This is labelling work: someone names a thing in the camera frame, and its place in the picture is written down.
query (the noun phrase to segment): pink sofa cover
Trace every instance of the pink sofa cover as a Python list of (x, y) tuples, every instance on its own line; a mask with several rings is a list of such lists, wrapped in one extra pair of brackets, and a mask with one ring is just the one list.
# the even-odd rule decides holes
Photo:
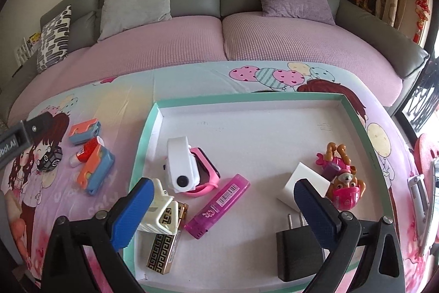
[(226, 61), (221, 21), (182, 16), (144, 25), (79, 49), (37, 75), (12, 106), (8, 124), (26, 119), (40, 102), (113, 76), (206, 61)]
[(402, 80), (385, 57), (341, 27), (250, 12), (225, 18), (223, 32), (229, 60), (291, 60), (338, 66), (357, 75), (383, 106), (393, 105), (401, 93)]

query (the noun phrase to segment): cartoon blanket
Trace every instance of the cartoon blanket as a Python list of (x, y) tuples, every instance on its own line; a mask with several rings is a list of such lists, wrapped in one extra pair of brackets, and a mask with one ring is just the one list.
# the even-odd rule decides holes
[[(380, 160), (400, 238), (406, 291), (416, 292), (426, 257), (418, 254), (407, 179), (417, 171), (398, 129), (354, 74), (323, 63), (285, 61), (224, 61), (142, 71), (67, 91), (33, 109), (29, 118), (48, 111), (54, 123), (6, 167), (1, 185), (1, 190), (11, 191), (21, 206), (21, 218), (26, 223), (23, 255), (32, 274), (41, 278), (47, 242), (57, 217), (88, 219), (98, 210), (109, 210), (127, 193), (140, 134), (155, 101), (266, 90), (342, 93), (349, 99)], [(95, 196), (87, 195), (76, 184), (79, 169), (72, 168), (68, 159), (78, 147), (66, 135), (71, 125), (92, 118), (100, 120), (105, 146), (116, 156), (115, 165)], [(57, 169), (40, 172), (37, 165), (42, 156), (57, 145), (63, 151)], [(87, 251), (87, 256), (98, 284), (104, 292), (110, 292), (93, 253)]]

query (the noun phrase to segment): barcode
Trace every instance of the barcode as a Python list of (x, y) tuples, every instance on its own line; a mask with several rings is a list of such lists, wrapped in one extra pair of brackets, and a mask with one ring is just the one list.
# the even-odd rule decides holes
[(216, 203), (220, 206), (223, 207), (224, 205), (227, 204), (227, 202), (233, 198), (233, 195), (236, 194), (236, 192), (239, 190), (239, 187), (235, 184), (232, 184), (230, 186), (230, 188), (228, 188), (228, 190), (221, 195), (221, 197), (216, 201)]

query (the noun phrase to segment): screw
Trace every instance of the screw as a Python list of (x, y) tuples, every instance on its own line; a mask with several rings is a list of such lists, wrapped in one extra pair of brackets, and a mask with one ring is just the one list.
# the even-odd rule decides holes
[(58, 225), (62, 225), (65, 222), (66, 217), (65, 216), (60, 216), (59, 218), (56, 219), (56, 223)]
[(391, 225), (391, 224), (393, 224), (393, 219), (391, 217), (389, 217), (389, 216), (384, 216), (383, 217), (383, 222), (385, 224)]
[(343, 220), (350, 221), (354, 218), (354, 215), (352, 215), (352, 213), (350, 213), (349, 211), (343, 211), (342, 218)]
[(290, 230), (293, 229), (293, 219), (292, 219), (292, 217), (291, 217), (291, 214), (288, 214), (288, 228), (289, 228)]
[(99, 210), (94, 217), (98, 220), (105, 219), (107, 217), (107, 212), (105, 210)]

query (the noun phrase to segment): red decoration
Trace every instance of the red decoration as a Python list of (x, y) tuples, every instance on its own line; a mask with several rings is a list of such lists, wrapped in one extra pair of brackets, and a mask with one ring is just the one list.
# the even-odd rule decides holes
[(413, 37), (413, 41), (417, 44), (419, 44), (422, 36), (422, 32), (425, 27), (425, 23), (429, 20), (429, 15), (431, 15), (431, 11), (429, 8), (429, 0), (416, 0), (416, 13), (418, 14), (418, 21), (416, 22), (416, 26), (418, 27), (418, 30), (416, 31), (416, 34)]

